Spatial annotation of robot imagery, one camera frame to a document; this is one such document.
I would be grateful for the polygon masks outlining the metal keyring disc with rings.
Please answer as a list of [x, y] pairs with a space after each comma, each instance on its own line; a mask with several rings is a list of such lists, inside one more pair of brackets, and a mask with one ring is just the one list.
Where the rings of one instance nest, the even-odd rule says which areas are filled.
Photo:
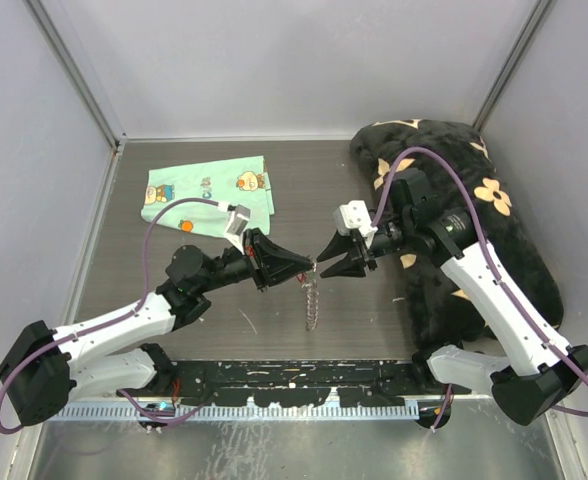
[[311, 259], [311, 268], [297, 276], [305, 296], [305, 330], [314, 331], [319, 321], [318, 263]]

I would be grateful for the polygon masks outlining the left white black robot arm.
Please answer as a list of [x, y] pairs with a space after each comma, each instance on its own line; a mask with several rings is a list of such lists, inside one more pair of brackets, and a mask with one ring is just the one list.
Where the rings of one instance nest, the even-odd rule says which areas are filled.
[[[24, 327], [0, 364], [0, 409], [10, 401], [20, 427], [28, 427], [71, 401], [110, 389], [165, 395], [174, 384], [173, 364], [148, 338], [197, 321], [211, 306], [211, 291], [246, 280], [263, 291], [312, 268], [310, 258], [278, 246], [258, 228], [216, 257], [181, 246], [166, 280], [145, 288], [132, 304], [72, 325], [50, 328], [39, 320]], [[0, 419], [0, 432], [11, 431]]]

